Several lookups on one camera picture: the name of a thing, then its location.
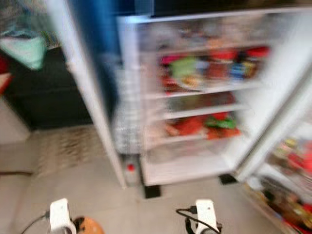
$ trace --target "red cap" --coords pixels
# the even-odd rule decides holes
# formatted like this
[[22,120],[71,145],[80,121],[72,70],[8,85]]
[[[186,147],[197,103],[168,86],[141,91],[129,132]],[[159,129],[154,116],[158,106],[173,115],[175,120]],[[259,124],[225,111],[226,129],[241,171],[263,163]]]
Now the red cap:
[[127,169],[128,171],[133,172],[135,170],[135,166],[133,164],[128,164]]
[[169,65],[170,63],[182,59],[184,56],[183,55],[168,55],[164,56],[160,60],[161,65]]
[[236,50],[212,51],[210,55],[214,59],[233,60],[237,55],[237,51]]
[[257,47],[247,50],[247,55],[251,57],[266,57],[269,55],[270,48],[268,46]]

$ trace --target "jar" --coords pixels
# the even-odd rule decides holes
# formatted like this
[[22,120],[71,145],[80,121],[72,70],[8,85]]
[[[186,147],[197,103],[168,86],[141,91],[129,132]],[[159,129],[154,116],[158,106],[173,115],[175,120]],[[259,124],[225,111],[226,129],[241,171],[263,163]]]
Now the jar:
[[245,67],[245,78],[252,78],[261,70],[263,64],[270,53],[267,46],[257,47],[246,51],[247,57],[243,62]]
[[235,50],[211,52],[207,78],[211,80],[227,80],[229,78],[229,69],[235,56]]
[[246,53],[244,51],[240,51],[231,66],[230,77],[232,81],[242,81],[244,79],[246,69],[243,65],[243,61],[245,59]]

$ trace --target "green cloth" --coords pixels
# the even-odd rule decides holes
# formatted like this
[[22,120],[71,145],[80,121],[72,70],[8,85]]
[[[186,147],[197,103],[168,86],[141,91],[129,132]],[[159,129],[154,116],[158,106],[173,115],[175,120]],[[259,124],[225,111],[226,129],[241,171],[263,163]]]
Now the green cloth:
[[32,70],[42,68],[46,47],[42,37],[20,39],[4,37],[0,39],[1,49],[9,56]]

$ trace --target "floor mat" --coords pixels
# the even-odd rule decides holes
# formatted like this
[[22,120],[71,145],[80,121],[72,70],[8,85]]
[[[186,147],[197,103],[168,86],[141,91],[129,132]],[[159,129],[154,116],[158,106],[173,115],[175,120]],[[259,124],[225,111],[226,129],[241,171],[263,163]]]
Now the floor mat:
[[51,130],[40,139],[38,176],[105,156],[94,126]]

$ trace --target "black cabinet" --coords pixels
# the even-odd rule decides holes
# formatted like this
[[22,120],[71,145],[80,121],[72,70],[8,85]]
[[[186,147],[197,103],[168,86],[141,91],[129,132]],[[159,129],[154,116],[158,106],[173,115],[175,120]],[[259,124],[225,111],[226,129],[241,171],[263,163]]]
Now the black cabinet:
[[4,96],[31,129],[92,123],[61,48],[47,51],[38,71],[7,58],[13,79]]

